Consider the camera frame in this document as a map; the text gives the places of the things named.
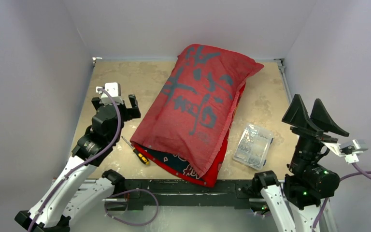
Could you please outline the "red pillowcase with grey print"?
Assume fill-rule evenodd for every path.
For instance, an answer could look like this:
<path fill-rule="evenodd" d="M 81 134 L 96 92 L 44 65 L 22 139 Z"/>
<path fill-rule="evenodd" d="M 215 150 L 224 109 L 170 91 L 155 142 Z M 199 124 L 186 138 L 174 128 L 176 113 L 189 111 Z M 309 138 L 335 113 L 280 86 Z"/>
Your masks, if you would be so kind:
<path fill-rule="evenodd" d="M 130 142 L 170 174 L 213 187 L 246 81 L 262 69 L 237 52 L 189 45 Z"/>

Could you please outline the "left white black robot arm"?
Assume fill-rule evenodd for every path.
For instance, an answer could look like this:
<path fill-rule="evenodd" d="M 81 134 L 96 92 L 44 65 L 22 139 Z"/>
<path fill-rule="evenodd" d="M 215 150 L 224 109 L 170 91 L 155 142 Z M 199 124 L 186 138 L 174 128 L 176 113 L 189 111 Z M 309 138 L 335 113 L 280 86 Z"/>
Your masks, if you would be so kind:
<path fill-rule="evenodd" d="M 66 166 L 44 196 L 29 210 L 19 211 L 14 220 L 28 232 L 69 232 L 71 225 L 97 201 L 111 195 L 118 198 L 125 191 L 124 178 L 116 171 L 106 171 L 89 189 L 77 194 L 84 181 L 100 166 L 119 141 L 124 123 L 141 117 L 134 94 L 124 101 L 106 104 L 94 97 L 96 110 L 91 125 L 77 141 Z"/>

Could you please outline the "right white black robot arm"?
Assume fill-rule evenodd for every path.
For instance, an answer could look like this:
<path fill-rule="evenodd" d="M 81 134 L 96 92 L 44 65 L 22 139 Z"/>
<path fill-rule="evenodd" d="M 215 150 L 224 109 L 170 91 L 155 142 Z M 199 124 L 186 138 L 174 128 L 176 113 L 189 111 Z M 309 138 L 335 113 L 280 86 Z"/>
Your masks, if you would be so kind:
<path fill-rule="evenodd" d="M 348 137 L 349 132 L 338 126 L 320 99 L 309 114 L 299 94 L 282 118 L 298 141 L 287 165 L 289 173 L 283 183 L 273 171 L 256 173 L 247 194 L 266 201 L 265 211 L 274 218 L 280 232 L 315 232 L 318 229 L 321 201 L 334 196 L 339 187 L 337 173 L 321 166 L 319 161 L 329 152 L 341 155 L 338 138 L 330 132 Z"/>

